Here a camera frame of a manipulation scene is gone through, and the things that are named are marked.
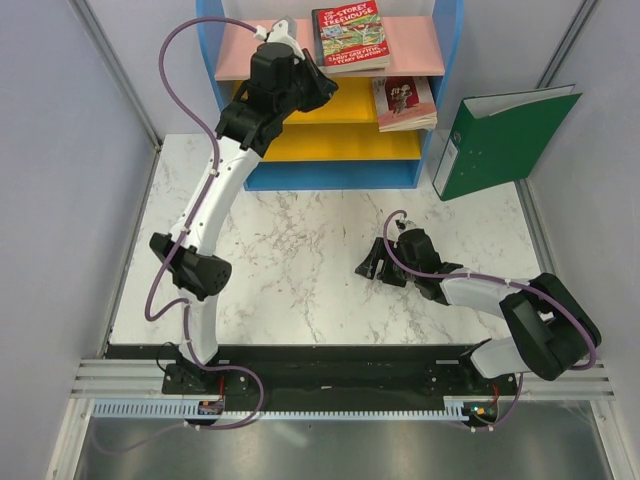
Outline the dark blue 1984 book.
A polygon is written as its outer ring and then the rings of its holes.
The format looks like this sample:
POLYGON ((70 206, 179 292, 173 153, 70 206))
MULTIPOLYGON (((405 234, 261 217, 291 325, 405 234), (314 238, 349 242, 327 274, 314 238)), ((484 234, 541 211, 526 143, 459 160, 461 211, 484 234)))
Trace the dark blue 1984 book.
POLYGON ((361 70, 384 69, 390 63, 390 53, 381 49, 355 49, 320 56, 318 67, 325 74, 338 74, 361 70))

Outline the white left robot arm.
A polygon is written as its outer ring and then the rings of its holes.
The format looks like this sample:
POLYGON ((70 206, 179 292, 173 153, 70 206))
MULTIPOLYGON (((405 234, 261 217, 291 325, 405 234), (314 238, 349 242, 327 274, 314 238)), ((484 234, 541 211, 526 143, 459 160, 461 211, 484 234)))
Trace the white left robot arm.
POLYGON ((212 140, 212 155, 181 222, 150 240, 179 292, 183 308, 180 355, 185 382, 208 393, 219 382, 211 363, 218 354, 216 309, 231 278, 231 264, 218 257, 223 223, 247 178, 263 160, 295 112, 327 104, 338 85, 316 66, 309 51, 291 40, 265 42, 250 60, 250 76, 222 109, 212 140))

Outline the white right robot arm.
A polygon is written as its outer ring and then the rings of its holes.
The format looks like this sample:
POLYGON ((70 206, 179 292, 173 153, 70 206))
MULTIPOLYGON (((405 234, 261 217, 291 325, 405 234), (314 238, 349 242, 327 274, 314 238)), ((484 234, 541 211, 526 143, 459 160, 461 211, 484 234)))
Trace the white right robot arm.
POLYGON ((601 334, 564 284, 553 274, 505 280, 444 262, 424 230, 402 223, 395 242, 375 239, 355 273, 404 287, 445 306, 467 307, 503 319, 510 335, 481 342, 464 354, 458 381, 477 394, 494 378, 532 372, 553 381, 567 370, 595 365, 601 334))

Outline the tan Othello book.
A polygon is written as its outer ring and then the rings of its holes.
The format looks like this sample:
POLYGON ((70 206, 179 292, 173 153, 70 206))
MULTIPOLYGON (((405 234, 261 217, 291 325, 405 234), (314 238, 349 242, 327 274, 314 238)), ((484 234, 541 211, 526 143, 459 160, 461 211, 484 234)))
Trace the tan Othello book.
POLYGON ((437 120, 435 118, 426 119, 425 121, 416 122, 402 122, 390 124, 387 126, 380 126, 380 132, 396 132, 396 131, 415 131, 415 130, 427 130, 432 131, 437 126, 437 120))

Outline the red treehouse book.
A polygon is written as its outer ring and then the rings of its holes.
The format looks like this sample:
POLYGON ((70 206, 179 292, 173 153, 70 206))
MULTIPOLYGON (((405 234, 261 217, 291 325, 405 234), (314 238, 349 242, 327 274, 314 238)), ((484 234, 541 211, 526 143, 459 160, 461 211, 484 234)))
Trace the red treehouse book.
POLYGON ((320 56, 355 49, 381 49, 391 52, 382 18, 375 1, 311 12, 315 61, 320 56))

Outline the pink castle cover book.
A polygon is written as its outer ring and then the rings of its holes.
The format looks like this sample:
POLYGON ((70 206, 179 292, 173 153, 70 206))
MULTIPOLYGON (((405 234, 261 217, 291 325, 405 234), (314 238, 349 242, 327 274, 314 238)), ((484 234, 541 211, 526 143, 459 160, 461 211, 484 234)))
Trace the pink castle cover book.
POLYGON ((378 126, 437 120, 429 78, 424 76, 376 77, 372 80, 378 126))

